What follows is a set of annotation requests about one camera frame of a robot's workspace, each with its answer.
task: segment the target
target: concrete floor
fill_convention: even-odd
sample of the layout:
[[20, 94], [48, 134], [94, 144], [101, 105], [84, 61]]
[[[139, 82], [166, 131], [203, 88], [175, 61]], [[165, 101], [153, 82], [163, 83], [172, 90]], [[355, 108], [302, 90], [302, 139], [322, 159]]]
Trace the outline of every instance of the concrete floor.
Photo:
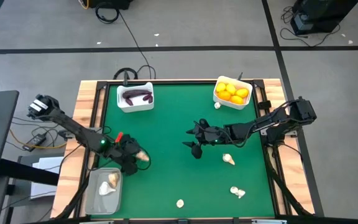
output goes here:
[[[268, 0], [277, 35], [287, 26], [280, 20], [282, 9], [294, 2]], [[135, 0], [122, 14], [143, 47], [273, 46], [261, 0]], [[307, 42], [315, 44], [323, 37], [311, 35]], [[323, 46], [348, 46], [349, 40], [358, 45], [358, 4]], [[302, 46], [279, 35], [278, 41], [282, 46]], [[92, 9], [82, 10], [76, 0], [5, 0], [0, 9], [0, 49], [134, 46], [120, 19], [102, 24]], [[305, 128], [305, 136], [324, 213], [358, 218], [358, 51], [282, 54], [294, 95], [311, 100], [318, 115]], [[244, 78], [282, 77], [274, 51], [145, 52], [145, 56], [158, 78], [237, 77], [240, 72]], [[81, 80], [112, 78], [122, 67], [143, 64], [138, 52], [0, 55], [0, 90], [20, 91], [18, 117], [25, 118], [38, 93], [56, 97], [72, 114]], [[140, 77], [148, 77], [146, 70]], [[32, 128], [12, 129], [20, 139], [28, 139]], [[14, 160], [24, 154], [7, 145], [3, 157]], [[12, 223], [36, 221], [50, 205], [51, 200], [17, 208]]]

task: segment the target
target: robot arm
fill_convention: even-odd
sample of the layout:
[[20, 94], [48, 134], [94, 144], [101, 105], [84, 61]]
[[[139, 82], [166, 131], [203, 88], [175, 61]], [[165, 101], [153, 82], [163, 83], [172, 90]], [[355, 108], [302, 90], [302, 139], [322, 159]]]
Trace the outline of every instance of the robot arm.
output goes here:
[[35, 98], [29, 106], [28, 117], [59, 124], [73, 133], [76, 140], [90, 151], [118, 163], [122, 172], [126, 172], [127, 175], [137, 172], [137, 159], [149, 161], [147, 153], [129, 134], [124, 134], [114, 140], [71, 119], [59, 108], [59, 102], [51, 96], [37, 95]]
[[[290, 107], [289, 115], [285, 111], [287, 107]], [[191, 153], [196, 159], [200, 159], [203, 153], [202, 145], [233, 144], [242, 147], [251, 134], [262, 129], [266, 129], [267, 143], [273, 144], [284, 140], [286, 133], [311, 124], [315, 119], [316, 113], [310, 101], [299, 97], [298, 100], [287, 101], [271, 113], [248, 123], [225, 124], [220, 128], [210, 126], [205, 119], [201, 119], [199, 123], [194, 121], [195, 127], [186, 133], [194, 134], [198, 142], [183, 142], [183, 144], [191, 148]]]

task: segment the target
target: white container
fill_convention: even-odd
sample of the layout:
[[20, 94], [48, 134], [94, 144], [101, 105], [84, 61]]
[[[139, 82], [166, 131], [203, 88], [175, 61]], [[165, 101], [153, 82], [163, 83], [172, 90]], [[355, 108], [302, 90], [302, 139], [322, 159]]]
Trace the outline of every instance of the white container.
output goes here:
[[[230, 101], [219, 99], [218, 96], [216, 95], [216, 86], [218, 85], [218, 83], [221, 83], [221, 82], [223, 82], [225, 84], [233, 84], [236, 87], [237, 90], [241, 89], [241, 88], [248, 89], [249, 93], [248, 93], [247, 98], [244, 99], [244, 104], [243, 105], [237, 105], [237, 104], [232, 103]], [[234, 108], [234, 109], [237, 109], [237, 110], [242, 110], [242, 109], [244, 109], [244, 107], [246, 107], [249, 104], [249, 101], [251, 99], [251, 94], [252, 94], [252, 85], [249, 84], [249, 83], [243, 82], [243, 81], [233, 79], [233, 78], [220, 76], [218, 78], [218, 80], [216, 81], [213, 94], [214, 94], [213, 99], [214, 99], [215, 102], [218, 102], [218, 103], [220, 103], [220, 104], [222, 104], [224, 106], [228, 106], [228, 107], [231, 107], [231, 108]]]
[[[149, 103], [148, 100], [144, 101], [143, 97], [145, 95], [141, 96], [135, 96], [131, 98], [131, 101], [133, 102], [133, 106], [127, 104], [125, 102], [125, 99], [122, 97], [122, 94], [129, 90], [148, 90], [152, 92], [153, 102]], [[132, 86], [132, 87], [124, 87], [119, 86], [117, 88], [117, 106], [122, 109], [125, 113], [135, 112], [135, 111], [143, 111], [143, 110], [151, 110], [154, 108], [154, 92], [153, 92], [153, 84], [150, 82], [147, 82], [145, 85], [141, 86]]]

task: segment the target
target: green felt mat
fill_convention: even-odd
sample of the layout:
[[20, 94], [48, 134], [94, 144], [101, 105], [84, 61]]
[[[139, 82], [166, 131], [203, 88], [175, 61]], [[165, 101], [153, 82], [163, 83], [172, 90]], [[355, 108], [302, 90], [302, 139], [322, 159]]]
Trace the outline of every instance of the green felt mat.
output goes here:
[[[111, 87], [105, 119], [111, 137], [122, 131], [136, 138], [149, 152], [152, 165], [124, 177], [118, 212], [92, 218], [274, 216], [259, 134], [253, 134], [242, 149], [203, 146], [201, 159], [181, 143], [196, 140], [185, 133], [194, 127], [194, 120], [205, 118], [212, 126], [223, 126], [256, 118], [252, 100], [240, 111], [225, 106], [216, 110], [213, 89], [208, 84], [154, 85], [154, 109], [124, 113], [117, 107], [116, 86]], [[223, 153], [230, 153], [236, 165], [223, 162]], [[238, 199], [229, 191], [232, 186], [244, 189], [246, 195]], [[176, 207], [179, 199], [185, 203], [181, 209]]]

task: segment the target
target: yellow lemon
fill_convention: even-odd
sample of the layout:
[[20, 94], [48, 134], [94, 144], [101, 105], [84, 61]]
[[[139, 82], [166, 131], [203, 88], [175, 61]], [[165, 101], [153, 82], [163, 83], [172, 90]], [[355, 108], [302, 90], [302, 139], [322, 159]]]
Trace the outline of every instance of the yellow lemon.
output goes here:
[[235, 103], [235, 104], [238, 104], [238, 105], [243, 105], [244, 104], [244, 100], [240, 96], [232, 96], [230, 98], [230, 101], [232, 103]]
[[241, 98], [247, 97], [248, 94], [249, 94], [249, 91], [248, 91], [248, 89], [245, 89], [245, 88], [236, 91], [236, 95], [240, 96]]
[[236, 88], [234, 87], [233, 84], [227, 84], [226, 91], [228, 91], [230, 94], [234, 95], [236, 93]]
[[226, 89], [226, 84], [224, 83], [218, 83], [218, 85], [216, 85], [216, 91], [217, 92], [222, 92]]
[[231, 94], [230, 94], [228, 91], [222, 91], [222, 92], [219, 92], [219, 93], [218, 93], [218, 97], [219, 97], [219, 99], [221, 99], [221, 100], [229, 101], [229, 100], [230, 100], [230, 97], [231, 97]]

